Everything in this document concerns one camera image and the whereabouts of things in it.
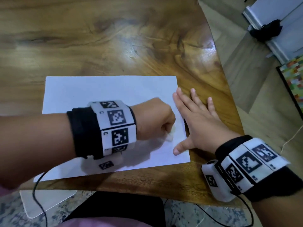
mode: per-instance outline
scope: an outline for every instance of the qr code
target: qr code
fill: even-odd
[[[107,114],[108,114],[108,118],[109,118],[109,122],[110,122],[111,126],[126,123],[126,119],[123,114],[123,110],[108,111]]]
[[[113,165],[114,165],[114,164],[113,164],[112,161],[108,161],[108,162],[105,162],[105,163],[100,164],[99,167],[100,167],[101,169],[107,169],[107,168],[112,167]]]
[[[118,105],[115,103],[115,101],[105,101],[105,102],[100,102],[101,106],[103,108],[117,108]]]
[[[128,143],[128,128],[112,131],[113,146]]]
[[[238,157],[236,161],[248,173],[262,166],[262,163],[248,151]]]
[[[278,157],[276,153],[274,153],[272,150],[268,149],[263,144],[256,146],[255,148],[252,148],[252,151],[256,153],[261,159],[263,159],[266,162],[269,162],[273,160],[274,158]]]
[[[208,181],[209,186],[218,187],[213,175],[205,175],[205,177]]]
[[[225,169],[225,171],[227,172],[227,174],[230,176],[230,178],[233,180],[234,183],[238,183],[243,179],[243,176],[233,164],[230,164]]]
[[[112,153],[122,152],[127,149],[127,144],[123,146],[113,147]]]

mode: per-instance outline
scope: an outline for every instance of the person's left hand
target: person's left hand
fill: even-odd
[[[159,98],[131,106],[136,118],[137,140],[148,140],[170,133],[176,117],[172,108]]]

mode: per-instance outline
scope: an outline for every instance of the wooden table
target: wooden table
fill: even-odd
[[[41,113],[46,76],[175,75],[243,133],[214,41],[197,0],[0,0],[0,113]],[[40,189],[147,194],[220,205],[201,164],[191,163],[42,182]],[[27,182],[21,189],[32,189]],[[235,200],[230,205],[238,206]]]

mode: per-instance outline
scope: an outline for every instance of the silver baseboard trim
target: silver baseboard trim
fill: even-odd
[[[249,6],[245,8],[245,10],[243,11],[243,15],[254,29],[262,28],[263,25],[261,24],[259,19],[255,16],[255,14],[252,12]],[[283,52],[283,50],[275,42],[267,41],[266,45],[269,47],[272,53],[277,57],[277,59],[281,64],[285,64],[287,61],[290,60],[290,58]]]

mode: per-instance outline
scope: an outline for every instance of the wooden floor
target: wooden floor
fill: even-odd
[[[246,134],[266,141],[277,152],[303,125],[275,67],[271,51],[247,32],[241,15],[256,0],[199,0],[214,37]],[[303,129],[282,152],[303,178]]]

